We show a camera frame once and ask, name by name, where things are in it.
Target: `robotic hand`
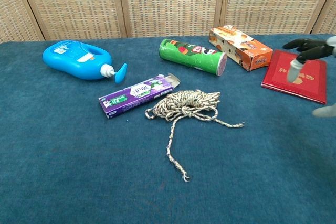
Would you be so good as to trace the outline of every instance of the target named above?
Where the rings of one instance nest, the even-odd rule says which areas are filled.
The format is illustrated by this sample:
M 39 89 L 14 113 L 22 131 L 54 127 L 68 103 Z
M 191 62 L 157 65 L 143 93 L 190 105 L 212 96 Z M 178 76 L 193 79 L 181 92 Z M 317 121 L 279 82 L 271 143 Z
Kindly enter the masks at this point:
M 290 70 L 287 75 L 287 81 L 294 82 L 307 60 L 321 59 L 330 55 L 336 56 L 336 36 L 327 40 L 296 39 L 283 45 L 283 48 L 297 48 L 297 51 L 301 52 L 290 63 Z M 318 117 L 336 116 L 336 103 L 332 106 L 315 109 L 313 115 Z

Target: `pump nozzle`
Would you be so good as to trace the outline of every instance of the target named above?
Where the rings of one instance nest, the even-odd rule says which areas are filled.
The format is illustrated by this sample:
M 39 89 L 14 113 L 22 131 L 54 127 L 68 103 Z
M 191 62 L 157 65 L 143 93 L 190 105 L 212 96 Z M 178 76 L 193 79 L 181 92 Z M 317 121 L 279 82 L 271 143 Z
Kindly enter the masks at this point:
M 100 68 L 100 74 L 104 77 L 111 77 L 111 76 L 115 76 L 114 81 L 116 83 L 120 83 L 123 81 L 123 79 L 125 78 L 126 75 L 126 71 L 127 71 L 127 64 L 124 63 L 124 65 L 122 65 L 121 69 L 119 69 L 118 72 L 114 71 L 114 68 L 108 64 L 104 64 L 101 66 Z

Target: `blue plastic bottle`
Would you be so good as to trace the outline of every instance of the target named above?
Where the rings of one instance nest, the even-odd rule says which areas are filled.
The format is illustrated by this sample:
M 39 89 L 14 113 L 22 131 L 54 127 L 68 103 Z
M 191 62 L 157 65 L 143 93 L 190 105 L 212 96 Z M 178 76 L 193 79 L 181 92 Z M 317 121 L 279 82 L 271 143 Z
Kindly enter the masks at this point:
M 115 72 L 112 58 L 105 50 L 74 40 L 64 40 L 48 47 L 43 53 L 45 64 L 84 80 L 97 80 L 115 76 L 116 83 L 122 82 L 127 64 Z

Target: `orange cardboard box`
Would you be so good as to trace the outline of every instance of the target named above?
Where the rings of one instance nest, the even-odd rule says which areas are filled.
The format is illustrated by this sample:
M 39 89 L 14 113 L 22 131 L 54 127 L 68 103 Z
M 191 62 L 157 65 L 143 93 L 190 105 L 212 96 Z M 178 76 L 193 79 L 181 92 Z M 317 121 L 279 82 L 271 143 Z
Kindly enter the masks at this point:
M 210 31 L 209 42 L 247 71 L 268 66 L 273 50 L 233 26 Z

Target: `twisted cord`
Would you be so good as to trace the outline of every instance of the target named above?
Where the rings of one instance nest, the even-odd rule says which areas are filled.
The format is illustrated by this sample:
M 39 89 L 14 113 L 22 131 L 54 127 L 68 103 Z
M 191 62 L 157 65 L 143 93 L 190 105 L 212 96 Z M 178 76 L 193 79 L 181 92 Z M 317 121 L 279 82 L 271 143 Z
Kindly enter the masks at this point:
M 167 95 L 166 98 L 158 102 L 152 109 L 147 109 L 145 112 L 145 115 L 148 119 L 154 119 L 156 116 L 159 116 L 161 118 L 165 118 L 169 122 L 173 121 L 171 133 L 169 136 L 169 143 L 167 146 L 167 157 L 169 161 L 173 163 L 178 170 L 181 171 L 182 178 L 185 182 L 189 181 L 187 172 L 183 169 L 182 165 L 180 165 L 172 157 L 170 153 L 175 125 L 178 120 L 187 116 L 190 118 L 193 116 L 201 121 L 215 121 L 223 126 L 230 128 L 238 128 L 244 126 L 244 123 L 228 124 L 217 119 L 217 104 L 219 103 L 220 94 L 220 92 L 204 93 L 201 90 L 179 91 Z M 203 115 L 200 113 L 202 110 L 212 110 L 215 112 L 215 114 L 213 116 Z

